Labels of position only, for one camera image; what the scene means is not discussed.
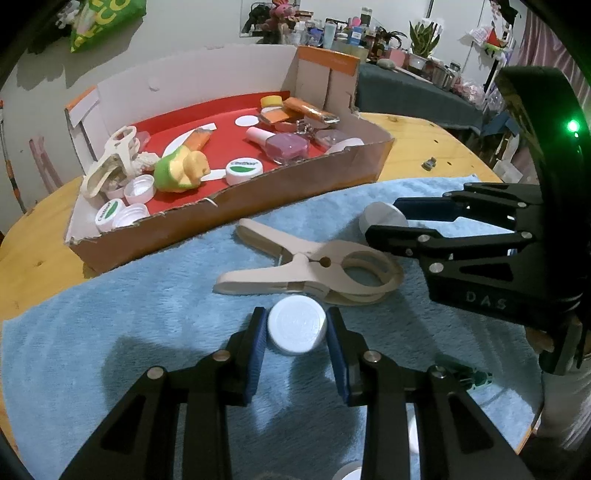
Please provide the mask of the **plain white bottle cap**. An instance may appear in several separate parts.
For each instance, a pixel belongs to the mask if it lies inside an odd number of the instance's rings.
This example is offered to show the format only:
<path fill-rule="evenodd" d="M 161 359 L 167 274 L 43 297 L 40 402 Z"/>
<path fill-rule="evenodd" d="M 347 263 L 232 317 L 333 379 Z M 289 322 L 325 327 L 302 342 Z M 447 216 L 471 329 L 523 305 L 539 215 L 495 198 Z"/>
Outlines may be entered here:
<path fill-rule="evenodd" d="M 291 295 L 281 299 L 267 316 L 267 333 L 270 340 L 287 355 L 311 352 L 327 331 L 327 314 L 322 305 L 303 295 Z"/>

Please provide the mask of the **pink plush bunny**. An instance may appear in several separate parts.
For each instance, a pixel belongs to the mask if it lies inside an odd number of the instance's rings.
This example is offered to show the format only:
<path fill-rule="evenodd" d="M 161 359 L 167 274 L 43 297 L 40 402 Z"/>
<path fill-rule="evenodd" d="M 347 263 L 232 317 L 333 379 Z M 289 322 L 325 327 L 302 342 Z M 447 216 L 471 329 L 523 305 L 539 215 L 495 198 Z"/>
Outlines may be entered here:
<path fill-rule="evenodd" d="M 297 23 L 297 9 L 288 0 L 273 0 L 273 8 L 270 9 L 270 19 L 266 24 L 270 30 L 279 30 L 280 27 L 294 28 Z"/>

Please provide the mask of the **green logo Cestbon cap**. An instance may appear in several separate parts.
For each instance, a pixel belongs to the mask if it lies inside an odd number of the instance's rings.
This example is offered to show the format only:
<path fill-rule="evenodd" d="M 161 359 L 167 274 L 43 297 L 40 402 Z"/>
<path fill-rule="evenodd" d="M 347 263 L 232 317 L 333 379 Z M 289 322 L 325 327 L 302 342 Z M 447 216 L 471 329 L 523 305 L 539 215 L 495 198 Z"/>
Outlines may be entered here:
<path fill-rule="evenodd" d="M 256 158 L 238 158 L 225 166 L 225 181 L 229 186 L 245 183 L 262 174 L 263 163 Z"/>

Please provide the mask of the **green yellow squishy toy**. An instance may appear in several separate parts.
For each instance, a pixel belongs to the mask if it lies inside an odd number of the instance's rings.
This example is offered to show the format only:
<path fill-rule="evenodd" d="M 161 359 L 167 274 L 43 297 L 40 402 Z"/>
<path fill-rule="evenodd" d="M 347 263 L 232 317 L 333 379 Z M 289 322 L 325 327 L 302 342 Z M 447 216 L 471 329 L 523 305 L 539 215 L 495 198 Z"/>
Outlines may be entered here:
<path fill-rule="evenodd" d="M 153 178 L 157 191 L 182 193 L 197 189 L 201 179 L 211 173 L 207 156 L 181 145 L 162 157 L 154 166 Z"/>

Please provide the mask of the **white cap in box corner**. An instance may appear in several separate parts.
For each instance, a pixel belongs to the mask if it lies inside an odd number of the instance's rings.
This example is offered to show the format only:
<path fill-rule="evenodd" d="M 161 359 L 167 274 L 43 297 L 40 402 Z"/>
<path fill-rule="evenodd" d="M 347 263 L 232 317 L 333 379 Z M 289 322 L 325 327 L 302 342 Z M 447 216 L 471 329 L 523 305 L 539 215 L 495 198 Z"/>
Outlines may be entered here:
<path fill-rule="evenodd" d="M 146 204 L 155 195 L 154 177 L 144 174 L 135 177 L 124 187 L 124 198 L 128 205 Z"/>

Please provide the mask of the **square orange snack packet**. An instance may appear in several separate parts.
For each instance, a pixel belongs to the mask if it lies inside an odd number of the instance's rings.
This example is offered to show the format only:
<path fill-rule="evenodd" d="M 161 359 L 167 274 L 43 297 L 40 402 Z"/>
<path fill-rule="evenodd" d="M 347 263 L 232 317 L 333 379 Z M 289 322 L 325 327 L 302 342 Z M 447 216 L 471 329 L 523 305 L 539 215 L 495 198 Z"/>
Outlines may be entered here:
<path fill-rule="evenodd" d="M 259 113 L 260 120 L 267 125 L 276 125 L 281 122 L 290 122 L 297 118 L 297 113 L 284 110 L 283 107 L 266 107 Z"/>

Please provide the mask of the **small grey metal piece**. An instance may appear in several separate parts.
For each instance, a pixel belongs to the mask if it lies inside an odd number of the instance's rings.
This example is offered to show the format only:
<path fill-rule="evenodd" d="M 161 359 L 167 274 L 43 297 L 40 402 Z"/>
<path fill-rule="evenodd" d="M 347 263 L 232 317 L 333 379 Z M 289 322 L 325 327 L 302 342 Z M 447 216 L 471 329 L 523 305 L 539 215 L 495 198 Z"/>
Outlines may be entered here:
<path fill-rule="evenodd" d="M 430 159 L 426 160 L 423 164 L 422 164 L 422 168 L 426 171 L 431 171 L 433 170 L 435 167 L 437 166 L 437 160 L 434 157 L 431 157 Z"/>

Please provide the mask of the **potted green plant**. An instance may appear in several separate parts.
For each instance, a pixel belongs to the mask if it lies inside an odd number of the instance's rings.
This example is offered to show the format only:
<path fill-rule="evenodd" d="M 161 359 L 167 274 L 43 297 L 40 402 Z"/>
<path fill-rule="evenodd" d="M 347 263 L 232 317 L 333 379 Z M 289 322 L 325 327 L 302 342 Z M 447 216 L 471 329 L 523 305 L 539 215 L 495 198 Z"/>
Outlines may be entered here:
<path fill-rule="evenodd" d="M 441 26 L 430 21 L 410 24 L 411 50 L 415 56 L 428 59 L 441 39 Z"/>

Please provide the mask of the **long orange snack packet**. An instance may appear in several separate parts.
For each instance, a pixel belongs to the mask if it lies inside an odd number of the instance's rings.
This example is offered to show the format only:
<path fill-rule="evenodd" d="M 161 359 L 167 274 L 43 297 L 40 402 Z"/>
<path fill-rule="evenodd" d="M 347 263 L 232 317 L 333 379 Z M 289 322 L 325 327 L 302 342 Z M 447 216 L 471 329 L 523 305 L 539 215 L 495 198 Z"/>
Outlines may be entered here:
<path fill-rule="evenodd" d="M 338 115 L 322 110 L 322 108 L 297 97 L 284 100 L 283 111 L 287 113 L 290 121 L 304 120 L 318 129 L 335 127 L 341 121 Z"/>

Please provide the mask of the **clear small plastic case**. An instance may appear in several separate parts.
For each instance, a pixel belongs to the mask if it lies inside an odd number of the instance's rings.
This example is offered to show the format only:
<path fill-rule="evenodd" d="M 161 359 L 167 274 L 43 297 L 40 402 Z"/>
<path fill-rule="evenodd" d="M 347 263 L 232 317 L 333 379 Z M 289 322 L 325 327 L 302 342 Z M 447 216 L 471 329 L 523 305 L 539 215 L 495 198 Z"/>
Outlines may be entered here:
<path fill-rule="evenodd" d="M 319 149 L 328 151 L 332 146 L 349 139 L 349 135 L 339 129 L 324 129 L 315 131 L 312 139 Z"/>

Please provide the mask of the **green shopping bag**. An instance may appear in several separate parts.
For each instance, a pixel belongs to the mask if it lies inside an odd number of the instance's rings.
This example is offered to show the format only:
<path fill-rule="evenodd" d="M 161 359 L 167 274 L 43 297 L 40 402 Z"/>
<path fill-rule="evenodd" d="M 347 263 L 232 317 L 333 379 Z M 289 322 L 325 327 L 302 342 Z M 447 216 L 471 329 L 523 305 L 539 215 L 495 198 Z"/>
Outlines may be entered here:
<path fill-rule="evenodd" d="M 83 1 L 74 17 L 70 35 L 70 52 L 88 50 L 147 11 L 146 0 Z"/>

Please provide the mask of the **cardboard box with red bottom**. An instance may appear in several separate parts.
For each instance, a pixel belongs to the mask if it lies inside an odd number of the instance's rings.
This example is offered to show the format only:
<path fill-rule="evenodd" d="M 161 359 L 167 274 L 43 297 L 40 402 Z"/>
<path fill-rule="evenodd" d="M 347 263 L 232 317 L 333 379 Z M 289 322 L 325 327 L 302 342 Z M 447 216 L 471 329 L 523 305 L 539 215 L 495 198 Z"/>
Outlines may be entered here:
<path fill-rule="evenodd" d="M 311 147 L 308 159 L 287 167 L 263 160 L 262 175 L 235 186 L 217 180 L 185 194 L 160 193 L 148 202 L 147 218 L 111 232 L 101 232 L 94 221 L 102 199 L 78 198 L 66 244 L 104 273 L 233 220 L 376 181 L 394 140 L 353 113 L 358 66 L 354 56 L 314 47 L 232 45 L 151 61 L 90 88 L 65 110 L 84 169 L 125 126 L 146 133 L 147 150 L 163 155 L 193 129 L 212 125 L 204 146 L 212 168 L 240 157 L 263 159 L 263 150 L 236 121 L 256 114 L 267 95 L 294 97 L 337 115 L 339 129 L 356 145 L 332 155 Z"/>

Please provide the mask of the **blue fluffy towel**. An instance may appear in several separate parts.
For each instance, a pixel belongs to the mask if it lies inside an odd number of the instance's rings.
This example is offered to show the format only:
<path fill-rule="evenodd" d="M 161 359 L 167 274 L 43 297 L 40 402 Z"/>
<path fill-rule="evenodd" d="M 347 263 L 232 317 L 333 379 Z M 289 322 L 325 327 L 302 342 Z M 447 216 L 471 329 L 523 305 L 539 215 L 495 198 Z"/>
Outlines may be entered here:
<path fill-rule="evenodd" d="M 213 292 L 231 270 L 273 258 L 226 225 L 100 275 L 8 321 L 2 332 L 4 402 L 21 458 L 56 479 L 149 367 L 194 365 L 242 329 L 273 295 Z M 383 302 L 342 309 L 349 329 L 401 366 L 444 356 L 490 372 L 473 391 L 507 441 L 522 442 L 542 402 L 536 355 L 523 330 L 433 303 L 417 262 Z M 236 479 L 329 479 L 363 456 L 366 412 L 339 397 L 327 348 L 287 356 L 268 348 L 252 404 L 228 412 Z"/>

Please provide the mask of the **white cap with grey print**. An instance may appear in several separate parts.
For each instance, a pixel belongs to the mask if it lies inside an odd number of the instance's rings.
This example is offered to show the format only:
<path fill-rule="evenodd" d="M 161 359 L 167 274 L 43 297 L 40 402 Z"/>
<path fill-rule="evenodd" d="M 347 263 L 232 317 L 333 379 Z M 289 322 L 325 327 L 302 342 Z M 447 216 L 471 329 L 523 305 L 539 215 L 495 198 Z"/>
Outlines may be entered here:
<path fill-rule="evenodd" d="M 406 216 L 393 204 L 374 202 L 359 217 L 360 232 L 365 235 L 372 226 L 408 227 Z"/>

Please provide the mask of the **yellow bottle cap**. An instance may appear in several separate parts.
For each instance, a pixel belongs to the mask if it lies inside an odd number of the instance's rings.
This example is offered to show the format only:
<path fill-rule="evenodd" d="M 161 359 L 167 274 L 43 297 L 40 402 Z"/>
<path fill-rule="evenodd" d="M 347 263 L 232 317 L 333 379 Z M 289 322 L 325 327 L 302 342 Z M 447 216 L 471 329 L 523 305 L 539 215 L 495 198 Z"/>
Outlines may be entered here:
<path fill-rule="evenodd" d="M 267 95 L 260 98 L 260 109 L 276 109 L 283 107 L 283 98 L 280 95 Z"/>

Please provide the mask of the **beige clothespin in box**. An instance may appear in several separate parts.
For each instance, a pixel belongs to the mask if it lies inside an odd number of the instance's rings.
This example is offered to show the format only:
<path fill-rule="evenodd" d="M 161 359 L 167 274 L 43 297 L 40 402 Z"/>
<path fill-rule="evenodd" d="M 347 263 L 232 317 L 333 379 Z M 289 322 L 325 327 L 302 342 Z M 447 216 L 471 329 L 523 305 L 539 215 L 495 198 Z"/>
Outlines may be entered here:
<path fill-rule="evenodd" d="M 83 178 L 80 191 L 85 198 L 96 197 L 113 173 L 121 172 L 126 177 L 133 174 L 132 160 L 140 147 L 136 134 L 135 126 L 124 126 L 108 138 L 103 155 Z"/>

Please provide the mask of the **silver hair claw clip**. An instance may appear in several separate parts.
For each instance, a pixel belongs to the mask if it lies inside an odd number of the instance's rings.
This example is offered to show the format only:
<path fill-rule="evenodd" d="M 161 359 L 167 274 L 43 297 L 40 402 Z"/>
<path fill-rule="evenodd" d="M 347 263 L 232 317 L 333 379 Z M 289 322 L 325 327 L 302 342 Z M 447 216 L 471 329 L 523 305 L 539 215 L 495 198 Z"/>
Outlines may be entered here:
<path fill-rule="evenodd" d="M 297 120 L 295 122 L 295 130 L 294 133 L 300 136 L 314 136 L 315 132 L 318 131 L 320 127 L 318 127 L 318 123 L 311 118 L 304 117 L 303 119 Z"/>

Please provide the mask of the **large beige clothespin on towel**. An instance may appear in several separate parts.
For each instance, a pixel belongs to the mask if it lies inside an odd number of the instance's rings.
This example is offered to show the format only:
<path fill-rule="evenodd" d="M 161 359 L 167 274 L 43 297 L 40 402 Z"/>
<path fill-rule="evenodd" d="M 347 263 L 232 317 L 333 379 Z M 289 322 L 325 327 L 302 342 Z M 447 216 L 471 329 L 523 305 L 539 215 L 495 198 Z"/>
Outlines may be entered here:
<path fill-rule="evenodd" d="M 404 280 L 398 262 L 359 243 L 308 241 L 246 218 L 235 234 L 280 264 L 223 273 L 213 287 L 219 294 L 301 293 L 332 305 L 361 306 L 384 300 Z"/>

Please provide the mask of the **orange handled broom stick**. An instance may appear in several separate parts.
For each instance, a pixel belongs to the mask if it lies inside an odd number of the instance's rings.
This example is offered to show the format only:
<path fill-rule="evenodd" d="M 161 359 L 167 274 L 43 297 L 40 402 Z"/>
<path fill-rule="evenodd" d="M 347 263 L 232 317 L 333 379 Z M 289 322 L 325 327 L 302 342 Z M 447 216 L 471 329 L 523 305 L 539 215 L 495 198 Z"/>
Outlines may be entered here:
<path fill-rule="evenodd" d="M 0 138 L 1 138 L 2 158 L 4 159 L 4 162 L 5 162 L 5 168 L 6 168 L 8 181 L 11 185 L 13 195 L 19 205 L 21 212 L 23 213 L 23 215 L 26 215 L 27 209 L 24 205 L 24 202 L 23 202 L 23 199 L 22 199 L 19 187 L 18 187 L 18 183 L 16 181 L 16 177 L 14 174 L 12 163 L 11 163 L 11 161 L 9 159 L 9 155 L 8 155 L 7 142 L 6 142 L 6 136 L 5 136 L 5 125 L 4 125 L 4 102 L 2 99 L 0 100 Z"/>

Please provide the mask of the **dark green clothed side table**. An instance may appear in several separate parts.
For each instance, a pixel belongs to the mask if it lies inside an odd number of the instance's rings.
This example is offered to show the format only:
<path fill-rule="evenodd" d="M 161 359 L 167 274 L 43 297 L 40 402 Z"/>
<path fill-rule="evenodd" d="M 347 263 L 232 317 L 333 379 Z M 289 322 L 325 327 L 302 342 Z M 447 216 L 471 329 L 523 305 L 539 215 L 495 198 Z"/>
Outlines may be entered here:
<path fill-rule="evenodd" d="M 443 128 L 480 133 L 483 127 L 482 112 L 462 97 L 372 64 L 360 66 L 356 107 L 367 113 L 422 118 Z"/>

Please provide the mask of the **purple nail polish bottle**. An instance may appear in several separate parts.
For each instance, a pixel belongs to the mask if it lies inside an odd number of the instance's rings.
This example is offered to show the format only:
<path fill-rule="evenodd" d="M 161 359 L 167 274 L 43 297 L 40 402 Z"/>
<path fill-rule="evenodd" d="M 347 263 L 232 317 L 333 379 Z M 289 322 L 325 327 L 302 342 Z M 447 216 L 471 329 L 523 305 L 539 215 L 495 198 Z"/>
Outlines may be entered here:
<path fill-rule="evenodd" d="M 308 158 L 310 143 L 294 133 L 273 133 L 257 127 L 249 127 L 245 138 L 259 145 L 266 156 L 280 165 Z"/>

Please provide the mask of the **upturned white cap in box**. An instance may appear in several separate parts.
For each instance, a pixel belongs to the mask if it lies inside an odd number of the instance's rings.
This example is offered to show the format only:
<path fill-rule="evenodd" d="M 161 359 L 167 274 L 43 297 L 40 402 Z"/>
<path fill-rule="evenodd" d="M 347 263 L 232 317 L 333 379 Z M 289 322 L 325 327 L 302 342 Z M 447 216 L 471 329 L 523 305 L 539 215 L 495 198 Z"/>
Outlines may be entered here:
<path fill-rule="evenodd" d="M 114 229 L 133 225 L 135 222 L 149 217 L 149 211 L 144 204 L 131 204 L 123 208 L 115 217 L 112 223 Z"/>

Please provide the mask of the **green logo cap in corner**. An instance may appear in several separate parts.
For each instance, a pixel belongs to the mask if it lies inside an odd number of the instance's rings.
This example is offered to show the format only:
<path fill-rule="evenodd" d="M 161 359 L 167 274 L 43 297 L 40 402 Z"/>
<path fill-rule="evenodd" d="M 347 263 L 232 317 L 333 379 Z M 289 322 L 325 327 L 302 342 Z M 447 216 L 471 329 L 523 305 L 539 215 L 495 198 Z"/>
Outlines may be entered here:
<path fill-rule="evenodd" d="M 94 223 L 101 233 L 110 231 L 116 216 L 126 207 L 120 198 L 111 199 L 97 211 Z"/>

